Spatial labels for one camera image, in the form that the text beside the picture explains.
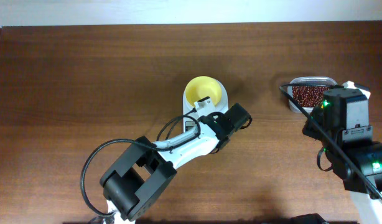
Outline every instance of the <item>green led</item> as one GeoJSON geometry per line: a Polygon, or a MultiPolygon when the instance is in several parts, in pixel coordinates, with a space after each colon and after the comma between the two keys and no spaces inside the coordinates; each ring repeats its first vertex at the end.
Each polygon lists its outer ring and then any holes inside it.
{"type": "Polygon", "coordinates": [[[381,167],[379,162],[372,163],[372,166],[374,169],[380,169],[380,167],[381,167]]]}
{"type": "Polygon", "coordinates": [[[329,103],[328,103],[328,101],[327,101],[327,100],[324,100],[324,102],[322,102],[322,105],[323,105],[324,107],[326,107],[326,106],[328,106],[328,105],[329,105],[329,103]]]}

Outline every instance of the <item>yellow plate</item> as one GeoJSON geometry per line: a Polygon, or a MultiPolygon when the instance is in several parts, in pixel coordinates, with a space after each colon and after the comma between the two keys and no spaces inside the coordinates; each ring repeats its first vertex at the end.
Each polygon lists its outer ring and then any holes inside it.
{"type": "Polygon", "coordinates": [[[185,87],[185,97],[193,106],[193,103],[209,96],[216,106],[221,99],[220,84],[214,79],[206,76],[193,78],[185,87]]]}

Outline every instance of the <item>wooden table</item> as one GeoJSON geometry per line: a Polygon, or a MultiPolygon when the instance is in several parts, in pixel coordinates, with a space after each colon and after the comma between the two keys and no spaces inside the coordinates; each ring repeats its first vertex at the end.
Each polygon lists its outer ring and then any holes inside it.
{"type": "MultiPolygon", "coordinates": [[[[221,81],[253,123],[220,153],[181,167],[146,218],[359,219],[342,181],[318,170],[320,142],[303,136],[305,118],[278,86],[304,76],[369,86],[382,141],[382,22],[3,27],[0,223],[94,217],[79,188],[90,152],[109,139],[155,139],[200,75],[221,81]]],[[[86,190],[100,210],[98,181],[126,147],[105,149],[88,170],[86,190]]]]}

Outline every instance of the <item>white wall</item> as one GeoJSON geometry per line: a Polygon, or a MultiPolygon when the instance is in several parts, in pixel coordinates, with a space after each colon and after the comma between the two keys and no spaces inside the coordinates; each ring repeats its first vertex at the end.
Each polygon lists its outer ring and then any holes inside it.
{"type": "Polygon", "coordinates": [[[1,26],[382,20],[382,0],[0,0],[1,26]]]}

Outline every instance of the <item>container of red beans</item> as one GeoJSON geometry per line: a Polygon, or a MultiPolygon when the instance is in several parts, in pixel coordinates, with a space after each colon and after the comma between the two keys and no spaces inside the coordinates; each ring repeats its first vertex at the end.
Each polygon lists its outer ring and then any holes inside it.
{"type": "MultiPolygon", "coordinates": [[[[319,84],[319,85],[336,85],[335,80],[329,77],[300,77],[295,78],[291,83],[304,83],[304,84],[319,84]]],[[[321,86],[289,86],[288,94],[290,94],[306,112],[310,113],[315,105],[322,103],[324,91],[328,87],[321,86]]],[[[289,108],[291,111],[300,113],[300,110],[289,101],[289,108]]]]}

